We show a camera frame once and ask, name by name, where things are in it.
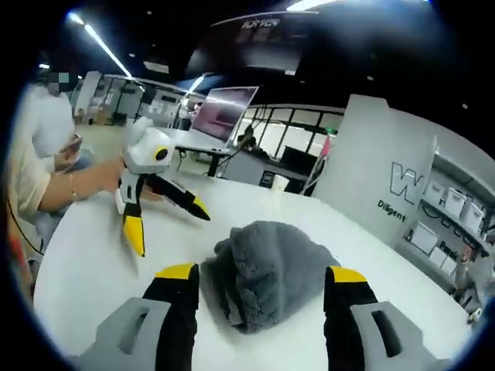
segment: gray plush cloth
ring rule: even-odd
[[[284,223],[233,228],[202,272],[232,324],[255,333],[284,321],[321,293],[325,269],[339,265],[322,245]]]

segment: black ceiling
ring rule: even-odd
[[[391,4],[398,0],[380,0]],[[392,107],[442,124],[492,157],[487,134],[493,99],[492,22],[476,6],[443,1],[402,0],[401,7],[334,2],[320,11],[319,34],[296,77],[245,72],[223,83],[264,85],[258,100],[345,107],[349,94],[387,98]],[[238,15],[285,9],[290,1],[105,2],[80,7],[115,55],[137,77],[173,82],[212,23]],[[70,58],[80,73],[122,74],[82,30],[66,22],[50,46],[52,56]],[[153,73],[143,60],[159,60],[170,74]]]

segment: storage box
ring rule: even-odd
[[[472,230],[474,233],[478,233],[482,219],[485,217],[485,213],[471,201],[467,201],[461,212],[461,221],[463,224]]]
[[[429,259],[432,261],[434,265],[440,268],[443,262],[446,260],[447,255],[443,251],[441,251],[438,247],[435,247],[430,254]]]
[[[447,257],[442,264],[442,271],[446,272],[449,276],[456,270],[457,263],[451,257]]]
[[[427,199],[434,205],[438,205],[440,204],[440,199],[442,199],[445,191],[446,189],[443,188],[440,184],[438,184],[434,180],[430,180],[425,188],[425,199]]]
[[[412,230],[411,243],[429,255],[439,238],[425,224],[417,222]]]
[[[445,197],[445,210],[459,218],[465,201],[466,197],[461,192],[456,191],[454,188],[449,188]]]

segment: white table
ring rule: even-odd
[[[291,223],[327,246],[344,267],[364,274],[380,301],[391,301],[424,332],[437,358],[452,358],[469,338],[466,313],[440,287],[319,200],[198,175],[181,174],[180,182],[200,195],[211,221],[168,203],[143,203],[145,258],[122,242],[111,195],[69,208],[48,246],[34,297],[42,325],[63,354],[83,352],[96,327],[128,298],[141,297],[155,272],[212,257],[215,243],[231,227],[255,220]],[[323,295],[256,335],[226,325],[204,292],[196,318],[194,370],[327,369]]]

